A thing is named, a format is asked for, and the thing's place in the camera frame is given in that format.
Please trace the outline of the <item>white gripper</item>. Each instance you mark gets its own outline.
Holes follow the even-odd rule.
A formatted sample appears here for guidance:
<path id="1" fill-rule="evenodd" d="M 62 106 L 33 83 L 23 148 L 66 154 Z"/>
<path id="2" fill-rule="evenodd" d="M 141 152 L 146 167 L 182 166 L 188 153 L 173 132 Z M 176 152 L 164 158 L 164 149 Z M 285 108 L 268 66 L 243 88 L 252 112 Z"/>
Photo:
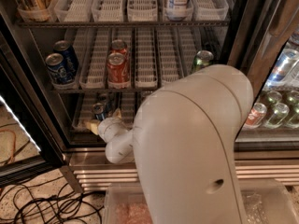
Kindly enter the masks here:
<path id="1" fill-rule="evenodd" d="M 113 113 L 114 118 L 106 118 L 103 121 L 91 119 L 85 121 L 85 126 L 95 135 L 99 135 L 106 143 L 114 137 L 127 133 L 128 129 L 121 120 L 121 110 L 117 108 Z"/>

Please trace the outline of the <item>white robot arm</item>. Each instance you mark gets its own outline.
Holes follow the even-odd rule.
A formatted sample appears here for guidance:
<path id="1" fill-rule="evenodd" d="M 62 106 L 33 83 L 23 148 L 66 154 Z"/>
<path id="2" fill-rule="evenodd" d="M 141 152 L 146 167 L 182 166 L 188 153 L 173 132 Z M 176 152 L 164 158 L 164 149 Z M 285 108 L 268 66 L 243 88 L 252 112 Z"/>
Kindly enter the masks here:
<path id="1" fill-rule="evenodd" d="M 153 224 L 247 224 L 234 143 L 252 103 L 248 78 L 214 64 L 149 95 L 131 129 L 117 116 L 88 127 L 110 162 L 135 162 Z"/>

